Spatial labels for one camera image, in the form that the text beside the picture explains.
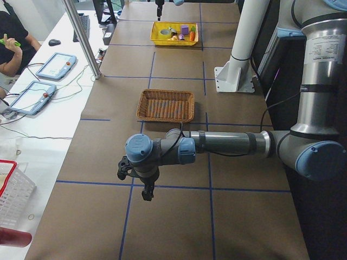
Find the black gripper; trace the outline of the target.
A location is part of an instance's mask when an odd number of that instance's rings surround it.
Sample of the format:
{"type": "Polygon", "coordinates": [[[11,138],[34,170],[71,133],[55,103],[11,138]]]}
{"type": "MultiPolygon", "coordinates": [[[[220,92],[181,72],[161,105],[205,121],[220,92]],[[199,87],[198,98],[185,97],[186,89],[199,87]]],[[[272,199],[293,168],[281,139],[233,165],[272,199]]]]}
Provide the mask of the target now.
{"type": "Polygon", "coordinates": [[[153,199],[153,191],[155,188],[155,182],[159,178],[159,168],[156,167],[151,173],[141,173],[137,171],[137,175],[140,180],[145,184],[145,187],[142,190],[142,197],[144,200],[151,201],[153,199]]]}
{"type": "Polygon", "coordinates": [[[155,4],[157,5],[157,21],[160,21],[164,0],[155,0],[155,4]]]}

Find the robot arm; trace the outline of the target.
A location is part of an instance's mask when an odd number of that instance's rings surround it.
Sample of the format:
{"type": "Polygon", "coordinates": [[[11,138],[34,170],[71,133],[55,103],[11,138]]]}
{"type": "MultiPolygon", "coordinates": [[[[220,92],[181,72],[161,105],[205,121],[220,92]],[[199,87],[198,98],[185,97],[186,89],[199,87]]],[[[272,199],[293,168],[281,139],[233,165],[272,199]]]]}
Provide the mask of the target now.
{"type": "MultiPolygon", "coordinates": [[[[184,0],[173,0],[173,3],[175,6],[180,6],[184,3],[184,0]]],[[[157,5],[157,20],[160,21],[165,0],[155,0],[155,4],[157,5]]]]}
{"type": "Polygon", "coordinates": [[[135,134],[125,142],[118,178],[138,178],[142,197],[153,198],[159,167],[191,164],[198,153],[227,157],[276,155],[286,166],[314,181],[346,167],[346,149],[337,142],[333,119],[346,45],[346,1],[282,1],[278,36],[305,36],[297,123],[289,131],[168,131],[162,139],[135,134]]]}

